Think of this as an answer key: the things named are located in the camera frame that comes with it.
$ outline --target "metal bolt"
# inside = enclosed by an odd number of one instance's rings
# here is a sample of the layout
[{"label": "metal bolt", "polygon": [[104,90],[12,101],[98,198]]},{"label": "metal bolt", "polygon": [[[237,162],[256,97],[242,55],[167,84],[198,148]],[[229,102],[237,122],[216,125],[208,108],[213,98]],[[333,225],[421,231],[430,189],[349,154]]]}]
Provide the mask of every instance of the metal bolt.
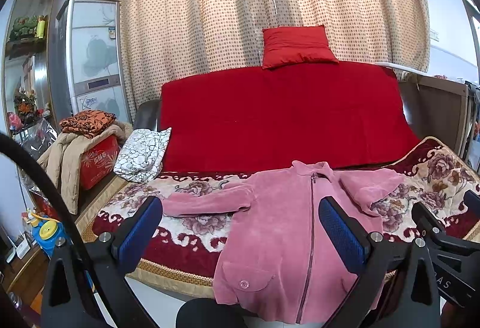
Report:
[{"label": "metal bolt", "polygon": [[15,309],[19,310],[22,308],[23,302],[18,295],[16,295],[13,291],[11,291],[10,293],[8,293],[8,296],[10,297],[10,301],[15,306]]},{"label": "metal bolt", "polygon": [[425,246],[425,240],[417,237],[417,238],[415,239],[415,244],[416,244],[417,246],[419,246],[419,247],[424,247],[424,246]]},{"label": "metal bolt", "polygon": [[98,237],[98,239],[99,239],[102,243],[106,243],[106,242],[109,241],[111,238],[112,238],[112,235],[111,235],[109,232],[103,232],[103,233],[100,234],[100,236]]},{"label": "metal bolt", "polygon": [[382,234],[379,233],[379,232],[372,232],[372,233],[370,234],[370,238],[371,238],[374,242],[376,242],[376,243],[379,243],[379,242],[381,242],[381,241],[383,240],[383,236],[382,236]]},{"label": "metal bolt", "polygon": [[55,240],[55,245],[57,247],[61,247],[65,244],[65,242],[66,242],[65,238],[60,236]]}]

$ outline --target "refrigerator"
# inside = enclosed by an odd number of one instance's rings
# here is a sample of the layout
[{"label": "refrigerator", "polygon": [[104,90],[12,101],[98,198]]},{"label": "refrigerator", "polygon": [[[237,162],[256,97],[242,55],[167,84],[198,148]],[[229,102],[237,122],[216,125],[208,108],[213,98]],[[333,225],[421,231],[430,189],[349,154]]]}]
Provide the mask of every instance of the refrigerator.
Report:
[{"label": "refrigerator", "polygon": [[66,0],[57,15],[58,64],[49,72],[58,120],[103,110],[131,123],[120,49],[119,2]]}]

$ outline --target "pink jacket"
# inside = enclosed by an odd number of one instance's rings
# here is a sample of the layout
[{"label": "pink jacket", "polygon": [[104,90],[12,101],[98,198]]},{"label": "pink jacket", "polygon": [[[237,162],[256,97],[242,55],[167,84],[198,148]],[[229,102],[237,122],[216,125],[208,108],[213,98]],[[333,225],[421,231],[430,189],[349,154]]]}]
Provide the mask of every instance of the pink jacket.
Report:
[{"label": "pink jacket", "polygon": [[370,205],[390,194],[403,176],[385,168],[332,171],[327,163],[292,164],[201,197],[173,193],[163,200],[163,210],[173,217],[235,212],[215,269],[218,303],[240,303],[267,321],[324,322],[355,275],[320,224],[320,200],[331,195],[367,232],[382,232],[382,218]]}]

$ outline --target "shelf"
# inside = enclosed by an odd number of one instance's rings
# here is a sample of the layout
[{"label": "shelf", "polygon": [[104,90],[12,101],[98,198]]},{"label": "shelf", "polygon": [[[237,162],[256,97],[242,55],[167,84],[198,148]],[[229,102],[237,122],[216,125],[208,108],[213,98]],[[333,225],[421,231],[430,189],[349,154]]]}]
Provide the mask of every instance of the shelf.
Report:
[{"label": "shelf", "polygon": [[42,122],[43,119],[47,120],[48,121],[48,118],[50,116],[46,116],[46,117],[39,117],[37,120],[27,124],[27,125],[24,125],[23,128],[20,128],[19,130],[10,130],[10,134],[12,137],[16,136],[16,135],[19,135],[21,132],[27,130],[27,129],[30,129],[31,127],[34,127],[35,125],[39,124]]},{"label": "shelf", "polygon": [[46,37],[39,39],[38,37],[29,37],[27,39],[7,41],[5,45],[5,57],[9,56],[9,60],[20,56],[33,55],[46,50]]}]

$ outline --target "bed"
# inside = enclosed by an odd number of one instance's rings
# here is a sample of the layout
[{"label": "bed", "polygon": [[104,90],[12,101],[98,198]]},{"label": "bed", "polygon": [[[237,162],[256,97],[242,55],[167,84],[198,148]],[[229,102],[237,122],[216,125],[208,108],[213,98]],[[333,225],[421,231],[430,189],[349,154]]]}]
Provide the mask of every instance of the bed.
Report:
[{"label": "bed", "polygon": [[[102,195],[77,222],[86,242],[114,231],[148,195],[202,196],[256,171],[289,167],[292,160],[404,174],[405,182],[372,207],[390,240],[415,237],[410,211],[417,201],[445,223],[449,235],[472,240],[480,231],[463,204],[465,191],[480,193],[480,179],[441,141],[417,138],[387,68],[341,61],[195,75],[166,83],[160,106],[151,103],[150,109],[144,118],[140,107],[134,127],[172,128],[163,172],[145,184],[115,180],[115,192]],[[230,219],[165,216],[130,276],[160,290],[213,297]]]},{"label": "bed", "polygon": [[[386,166],[404,174],[405,182],[372,206],[383,217],[385,237],[411,241],[418,236],[411,207],[423,202],[445,225],[448,235],[473,240],[480,222],[463,204],[467,190],[480,193],[480,179],[447,146],[427,137],[401,160]],[[80,231],[84,241],[94,241],[104,231],[114,231],[132,216],[147,195],[168,197],[173,191],[198,196],[245,179],[249,173],[162,173],[149,183],[125,183],[103,205],[89,208]],[[228,214],[175,219],[164,217],[143,259],[129,276],[161,290],[195,297],[213,297],[215,265],[227,241]]]}]

